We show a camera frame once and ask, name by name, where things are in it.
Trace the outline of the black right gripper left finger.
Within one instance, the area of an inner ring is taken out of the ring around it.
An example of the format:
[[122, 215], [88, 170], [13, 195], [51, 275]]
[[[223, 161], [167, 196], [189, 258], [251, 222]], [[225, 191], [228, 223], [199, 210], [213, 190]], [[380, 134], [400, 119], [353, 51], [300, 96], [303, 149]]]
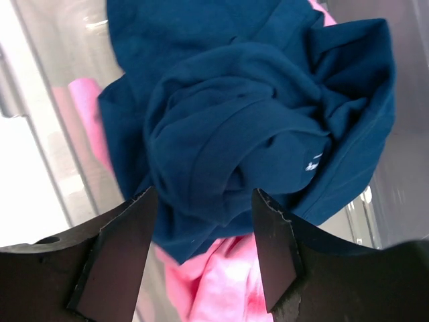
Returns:
[[157, 210], [149, 188], [35, 244], [1, 248], [1, 320], [131, 321]]

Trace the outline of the navy blue t shirt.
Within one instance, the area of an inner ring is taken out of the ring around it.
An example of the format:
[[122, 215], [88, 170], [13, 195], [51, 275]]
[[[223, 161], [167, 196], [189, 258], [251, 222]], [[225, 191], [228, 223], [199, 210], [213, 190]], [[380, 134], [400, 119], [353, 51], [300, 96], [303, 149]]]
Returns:
[[253, 231], [262, 189], [320, 225], [362, 193], [395, 121], [384, 19], [327, 26], [308, 1], [108, 1], [123, 76], [99, 95], [126, 199], [159, 195], [177, 262]]

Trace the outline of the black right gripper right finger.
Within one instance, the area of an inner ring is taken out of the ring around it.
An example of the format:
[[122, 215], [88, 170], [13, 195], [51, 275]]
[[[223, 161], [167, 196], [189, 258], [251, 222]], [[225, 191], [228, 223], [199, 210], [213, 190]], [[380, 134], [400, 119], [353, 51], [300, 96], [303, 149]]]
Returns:
[[263, 190], [252, 216], [265, 305], [275, 321], [427, 321], [428, 242], [377, 250], [284, 210]]

